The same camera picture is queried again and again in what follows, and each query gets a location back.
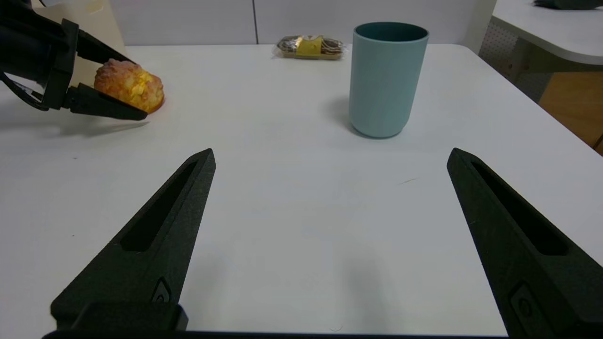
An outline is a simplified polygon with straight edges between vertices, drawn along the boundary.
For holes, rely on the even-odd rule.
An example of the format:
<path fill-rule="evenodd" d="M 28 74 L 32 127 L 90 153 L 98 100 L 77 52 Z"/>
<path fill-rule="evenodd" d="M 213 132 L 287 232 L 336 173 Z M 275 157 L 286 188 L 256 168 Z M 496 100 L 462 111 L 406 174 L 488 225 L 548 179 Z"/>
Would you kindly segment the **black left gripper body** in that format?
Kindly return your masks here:
<path fill-rule="evenodd" d="M 0 75 L 38 110 L 59 110 L 73 77 L 79 26 L 37 14 L 29 0 L 0 2 Z"/>

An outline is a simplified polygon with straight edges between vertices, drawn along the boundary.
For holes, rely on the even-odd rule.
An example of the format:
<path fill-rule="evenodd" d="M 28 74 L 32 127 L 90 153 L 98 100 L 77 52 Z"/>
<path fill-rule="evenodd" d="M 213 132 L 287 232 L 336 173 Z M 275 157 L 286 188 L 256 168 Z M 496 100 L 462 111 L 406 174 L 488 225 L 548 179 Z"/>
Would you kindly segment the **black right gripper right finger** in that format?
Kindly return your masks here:
<path fill-rule="evenodd" d="M 603 269 L 478 157 L 447 161 L 511 338 L 603 336 Z"/>

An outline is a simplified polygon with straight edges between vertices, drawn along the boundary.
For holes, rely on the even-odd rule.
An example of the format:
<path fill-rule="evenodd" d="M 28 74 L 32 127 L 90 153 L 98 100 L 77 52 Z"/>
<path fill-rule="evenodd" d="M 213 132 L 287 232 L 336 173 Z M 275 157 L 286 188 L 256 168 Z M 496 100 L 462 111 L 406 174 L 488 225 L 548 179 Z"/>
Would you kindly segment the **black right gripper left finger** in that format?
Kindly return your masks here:
<path fill-rule="evenodd" d="M 187 328 L 179 297 L 215 170 L 211 149 L 179 166 L 52 301 L 57 330 Z"/>

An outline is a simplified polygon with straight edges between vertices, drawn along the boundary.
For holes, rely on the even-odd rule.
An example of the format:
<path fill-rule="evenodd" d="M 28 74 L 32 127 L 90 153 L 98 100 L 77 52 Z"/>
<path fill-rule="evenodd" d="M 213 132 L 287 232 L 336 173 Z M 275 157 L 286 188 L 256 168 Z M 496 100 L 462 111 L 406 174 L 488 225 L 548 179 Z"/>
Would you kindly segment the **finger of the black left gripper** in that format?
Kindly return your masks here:
<path fill-rule="evenodd" d="M 148 114 L 86 84 L 71 86 L 63 98 L 63 107 L 72 113 L 118 120 L 142 121 Z"/>
<path fill-rule="evenodd" d="M 110 59 L 134 63 L 123 53 L 116 51 L 84 30 L 78 31 L 77 55 L 97 64 L 105 64 Z"/>

